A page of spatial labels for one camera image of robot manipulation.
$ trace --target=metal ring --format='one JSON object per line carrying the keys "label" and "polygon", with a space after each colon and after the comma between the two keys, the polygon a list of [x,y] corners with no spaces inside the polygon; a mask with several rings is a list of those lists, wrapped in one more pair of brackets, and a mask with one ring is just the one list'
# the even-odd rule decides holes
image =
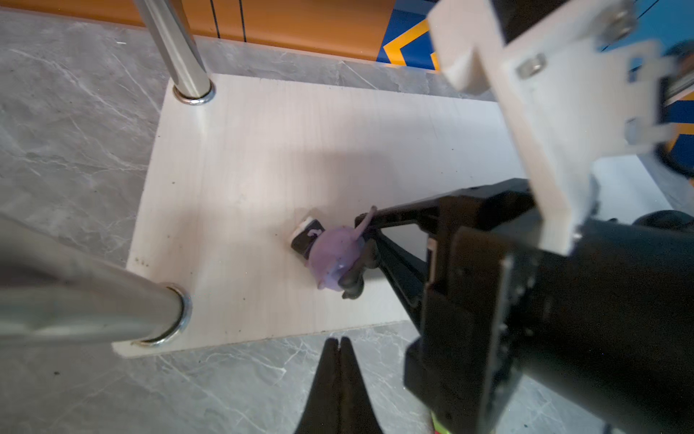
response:
{"label": "metal ring", "polygon": [[190,294],[188,294],[186,290],[176,285],[175,283],[160,283],[160,285],[174,291],[180,297],[181,303],[183,305],[183,308],[180,313],[180,318],[178,318],[178,321],[163,335],[155,337],[154,339],[136,341],[135,343],[137,345],[140,345],[141,347],[158,347],[161,344],[164,344],[169,340],[174,339],[176,336],[180,335],[183,329],[185,329],[185,327],[190,322],[190,315],[193,312],[193,302],[190,299]]}
{"label": "metal ring", "polygon": [[214,86],[214,82],[212,80],[210,80],[210,91],[201,96],[200,98],[186,97],[184,94],[180,93],[180,90],[176,89],[175,85],[173,86],[173,95],[176,97],[176,99],[182,103],[189,104],[191,106],[201,106],[204,103],[211,101],[216,93],[217,88]]}

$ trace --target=blue panel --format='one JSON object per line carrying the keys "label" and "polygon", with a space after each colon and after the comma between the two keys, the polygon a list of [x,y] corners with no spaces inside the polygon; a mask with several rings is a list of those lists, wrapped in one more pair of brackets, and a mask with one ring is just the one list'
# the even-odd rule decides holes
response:
{"label": "blue panel", "polygon": [[433,1],[426,0],[397,0],[393,9],[426,15],[434,7],[434,4]]}
{"label": "blue panel", "polygon": [[381,50],[378,52],[378,57],[376,60],[379,62],[390,63],[388,56],[386,56],[386,52],[383,51],[383,46],[402,35],[404,32],[408,31],[425,18],[425,15],[413,14],[411,12],[404,12],[402,10],[394,10],[391,14],[391,19],[388,23],[386,34],[383,37],[383,43],[381,44]]}
{"label": "blue panel", "polygon": [[694,168],[694,135],[680,134],[670,156],[679,164]]}
{"label": "blue panel", "polygon": [[668,106],[668,121],[694,124],[694,101],[675,101]]}
{"label": "blue panel", "polygon": [[660,39],[665,52],[678,42],[694,40],[694,0],[638,0],[636,11],[642,15],[636,31],[608,50]]}
{"label": "blue panel", "polygon": [[434,63],[432,62],[434,47],[432,46],[432,38],[429,36],[429,32],[405,45],[400,51],[403,53],[407,66],[434,69]]}

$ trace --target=yellow stripe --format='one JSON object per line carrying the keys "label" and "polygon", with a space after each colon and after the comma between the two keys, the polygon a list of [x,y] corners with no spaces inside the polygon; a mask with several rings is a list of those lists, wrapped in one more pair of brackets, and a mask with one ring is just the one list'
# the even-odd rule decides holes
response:
{"label": "yellow stripe", "polygon": [[432,53],[432,63],[434,64],[434,69],[439,71],[439,57],[436,55],[436,51]]}
{"label": "yellow stripe", "polygon": [[427,20],[424,19],[423,21],[415,24],[414,27],[404,32],[402,35],[385,44],[383,46],[383,51],[386,52],[388,60],[390,60],[393,65],[405,66],[405,58],[403,57],[403,53],[400,51],[400,49],[428,31],[429,23],[427,23]]}
{"label": "yellow stripe", "polygon": [[675,124],[677,125],[677,134],[694,135],[694,124]]}
{"label": "yellow stripe", "polygon": [[694,135],[694,124],[675,124],[675,138],[668,143],[668,152],[672,151],[680,134]]}

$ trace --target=white mounting bracket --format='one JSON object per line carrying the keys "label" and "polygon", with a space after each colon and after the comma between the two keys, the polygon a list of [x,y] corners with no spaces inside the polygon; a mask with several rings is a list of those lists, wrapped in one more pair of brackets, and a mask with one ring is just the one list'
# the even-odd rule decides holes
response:
{"label": "white mounting bracket", "polygon": [[597,159],[649,152],[674,134],[662,123],[661,98],[675,64],[661,57],[659,42],[600,51],[614,33],[610,14],[625,4],[570,0],[508,44],[490,0],[441,0],[428,16],[446,78],[458,90],[493,90],[530,178],[547,251],[570,253],[593,212]]}

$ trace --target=blue and yellow sign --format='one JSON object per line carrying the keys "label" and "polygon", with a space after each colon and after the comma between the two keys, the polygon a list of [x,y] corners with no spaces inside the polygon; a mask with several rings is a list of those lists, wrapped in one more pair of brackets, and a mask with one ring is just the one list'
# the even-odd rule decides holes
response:
{"label": "blue and yellow sign", "polygon": [[397,0],[378,54],[379,62],[438,70],[426,20],[434,4],[427,0]]}
{"label": "blue and yellow sign", "polygon": [[677,137],[669,144],[672,159],[694,167],[694,92],[668,106],[668,120],[677,126]]}

